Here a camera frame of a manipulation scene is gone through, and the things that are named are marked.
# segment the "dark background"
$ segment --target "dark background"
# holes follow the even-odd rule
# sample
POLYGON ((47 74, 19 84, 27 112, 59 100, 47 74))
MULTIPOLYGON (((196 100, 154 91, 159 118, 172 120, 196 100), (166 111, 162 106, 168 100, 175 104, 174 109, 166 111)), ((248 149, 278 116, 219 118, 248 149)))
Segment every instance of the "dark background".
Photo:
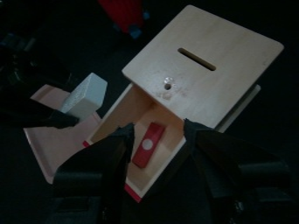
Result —
MULTIPOLYGON (((108 82, 103 116, 127 87, 122 69, 187 4, 259 32, 284 45, 258 84, 262 91, 227 133, 276 154, 292 173, 299 196, 299 26, 291 1, 152 0, 143 36, 116 32, 96 0, 11 0, 0 9, 0 31, 36 37, 82 79, 91 73, 108 82)), ((0 127, 0 223, 43 223, 52 186, 45 182, 23 129, 0 127)), ((136 204, 126 194, 123 223, 200 223, 199 177, 188 159, 170 185, 136 204)))

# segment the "white foam block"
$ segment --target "white foam block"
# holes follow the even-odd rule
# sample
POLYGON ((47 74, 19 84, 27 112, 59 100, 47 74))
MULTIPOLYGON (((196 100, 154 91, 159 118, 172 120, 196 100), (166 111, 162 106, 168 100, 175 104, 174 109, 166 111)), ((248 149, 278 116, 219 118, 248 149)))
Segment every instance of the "white foam block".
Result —
POLYGON ((100 108, 108 83, 91 73, 66 98, 60 112, 76 116, 82 122, 100 108))

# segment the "black object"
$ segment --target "black object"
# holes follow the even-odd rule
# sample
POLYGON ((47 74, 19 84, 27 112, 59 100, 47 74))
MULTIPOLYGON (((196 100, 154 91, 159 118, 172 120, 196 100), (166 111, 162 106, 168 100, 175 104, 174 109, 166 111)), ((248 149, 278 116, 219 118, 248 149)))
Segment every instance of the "black object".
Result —
POLYGON ((48 84, 68 92, 80 84, 51 51, 33 39, 8 33, 0 42, 0 124, 15 127, 75 126, 79 118, 31 99, 48 84))
POLYGON ((134 142, 131 123, 60 166, 52 183, 55 199, 47 224, 120 223, 134 142))
POLYGON ((210 223, 292 223, 298 205, 284 161, 187 119, 184 135, 204 180, 210 223))

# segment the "red object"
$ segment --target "red object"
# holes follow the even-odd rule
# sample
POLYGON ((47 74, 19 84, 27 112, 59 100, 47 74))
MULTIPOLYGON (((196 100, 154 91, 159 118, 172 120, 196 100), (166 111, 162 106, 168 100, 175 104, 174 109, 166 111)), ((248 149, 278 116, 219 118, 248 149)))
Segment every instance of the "red object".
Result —
POLYGON ((130 26, 144 24, 142 0, 98 0, 120 30, 130 33, 130 26))
POLYGON ((155 152, 155 147, 164 133, 164 126, 151 123, 144 133, 144 138, 138 146, 132 162, 140 168, 146 168, 150 158, 155 152))
POLYGON ((142 198, 139 197, 139 195, 136 194, 135 190, 131 188, 131 186, 128 184, 126 184, 126 191, 131 195, 134 200, 139 203, 142 201, 142 198))

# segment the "wooden board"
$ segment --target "wooden board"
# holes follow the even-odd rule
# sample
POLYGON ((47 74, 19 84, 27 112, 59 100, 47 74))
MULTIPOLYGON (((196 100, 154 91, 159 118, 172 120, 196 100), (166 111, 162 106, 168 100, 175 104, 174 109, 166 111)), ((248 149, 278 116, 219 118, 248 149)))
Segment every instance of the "wooden board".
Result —
POLYGON ((215 128, 282 50, 271 38, 188 5, 123 73, 182 119, 215 128))

